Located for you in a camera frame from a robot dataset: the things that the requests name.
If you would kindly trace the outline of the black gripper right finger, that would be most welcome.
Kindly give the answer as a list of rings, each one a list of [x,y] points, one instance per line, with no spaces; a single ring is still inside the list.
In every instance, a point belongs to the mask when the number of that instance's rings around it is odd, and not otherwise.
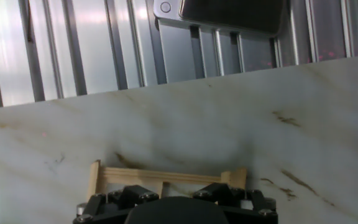
[[[278,213],[260,190],[212,183],[196,191],[194,199],[217,206],[219,223],[278,224]]]

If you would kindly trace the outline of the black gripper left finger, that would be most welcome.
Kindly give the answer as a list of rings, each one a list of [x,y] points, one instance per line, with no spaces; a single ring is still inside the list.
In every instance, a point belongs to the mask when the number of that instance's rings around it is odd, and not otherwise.
[[[140,185],[97,193],[85,203],[82,214],[76,215],[73,224],[125,224],[136,206],[158,199],[159,194]]]

